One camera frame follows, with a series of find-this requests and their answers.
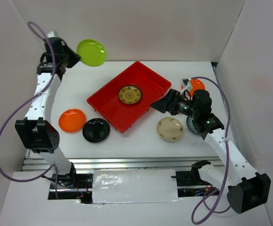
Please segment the yellow patterned black plate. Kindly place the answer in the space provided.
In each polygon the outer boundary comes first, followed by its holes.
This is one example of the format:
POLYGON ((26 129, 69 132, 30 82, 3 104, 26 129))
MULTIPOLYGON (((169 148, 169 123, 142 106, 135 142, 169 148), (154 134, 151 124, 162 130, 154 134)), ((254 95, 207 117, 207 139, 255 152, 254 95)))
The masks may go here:
POLYGON ((120 88, 118 98, 123 104, 134 105, 140 102, 142 92, 137 86, 126 85, 120 88))

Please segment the blue patterned plate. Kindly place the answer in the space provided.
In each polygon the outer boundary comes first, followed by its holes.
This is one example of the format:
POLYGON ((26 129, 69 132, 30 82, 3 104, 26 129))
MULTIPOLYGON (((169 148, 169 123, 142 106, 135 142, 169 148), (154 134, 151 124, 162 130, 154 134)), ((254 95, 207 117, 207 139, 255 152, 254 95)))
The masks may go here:
POLYGON ((202 131, 203 131, 203 127, 200 123, 194 121, 193 118, 191 117, 187 117, 186 119, 186 124, 188 129, 195 135, 201 135, 202 131))

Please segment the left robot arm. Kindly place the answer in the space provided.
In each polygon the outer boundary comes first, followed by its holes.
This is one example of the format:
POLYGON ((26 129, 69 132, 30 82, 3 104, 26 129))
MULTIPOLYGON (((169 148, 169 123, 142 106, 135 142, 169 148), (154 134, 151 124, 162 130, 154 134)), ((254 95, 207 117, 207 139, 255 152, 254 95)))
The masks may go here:
POLYGON ((46 51, 37 67, 35 98, 24 119, 17 120, 15 129, 23 145, 43 158, 48 165, 55 165, 53 178, 58 184, 72 188, 78 184, 75 167, 59 147, 60 136, 51 125, 51 111, 56 92, 67 68, 73 67, 80 57, 73 52, 55 31, 47 34, 46 51))

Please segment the orange plate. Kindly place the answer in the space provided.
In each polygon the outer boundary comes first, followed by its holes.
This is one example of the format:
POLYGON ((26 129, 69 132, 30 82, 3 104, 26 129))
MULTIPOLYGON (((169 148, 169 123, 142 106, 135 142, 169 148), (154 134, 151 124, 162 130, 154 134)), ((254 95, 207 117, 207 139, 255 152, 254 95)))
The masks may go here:
POLYGON ((86 123, 86 115, 79 109, 69 109, 63 112, 58 120, 59 127, 66 133, 80 131, 86 123))
POLYGON ((205 90, 205 85, 202 81, 199 79, 182 79, 180 80, 182 91, 187 90, 191 96, 193 96, 193 93, 198 90, 202 89, 205 90))

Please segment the cream floral plate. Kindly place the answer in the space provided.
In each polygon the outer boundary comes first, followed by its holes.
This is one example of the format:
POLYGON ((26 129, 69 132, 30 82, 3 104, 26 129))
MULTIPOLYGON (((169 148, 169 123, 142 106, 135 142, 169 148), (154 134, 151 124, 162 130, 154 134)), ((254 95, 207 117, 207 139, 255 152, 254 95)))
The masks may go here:
POLYGON ((157 123, 157 134, 166 142, 178 142, 183 137, 184 130, 183 124, 174 117, 164 117, 157 123))

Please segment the green plate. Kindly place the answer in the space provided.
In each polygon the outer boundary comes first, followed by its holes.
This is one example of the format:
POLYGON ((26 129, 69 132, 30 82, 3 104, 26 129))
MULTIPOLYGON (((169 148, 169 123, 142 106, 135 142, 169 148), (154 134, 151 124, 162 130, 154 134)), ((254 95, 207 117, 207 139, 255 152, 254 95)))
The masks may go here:
POLYGON ((107 59, 105 47, 98 41, 86 39, 81 41, 76 48, 76 53, 81 57, 80 61, 87 66, 98 67, 107 59))

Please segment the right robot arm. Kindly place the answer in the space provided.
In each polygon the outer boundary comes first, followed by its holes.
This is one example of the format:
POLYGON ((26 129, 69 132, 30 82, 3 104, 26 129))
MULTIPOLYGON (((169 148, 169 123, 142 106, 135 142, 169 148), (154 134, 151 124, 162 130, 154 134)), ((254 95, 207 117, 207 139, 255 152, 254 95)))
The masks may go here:
POLYGON ((212 99, 206 90, 196 90, 187 100, 179 91, 171 89, 150 106, 161 113, 187 116, 189 129, 200 135, 225 165, 222 173, 209 161, 193 164, 192 182, 200 185, 205 181, 218 189, 224 185, 223 192, 229 205, 241 214, 267 202, 271 180, 267 174, 258 173, 228 138, 224 125, 212 113, 211 105, 212 99))

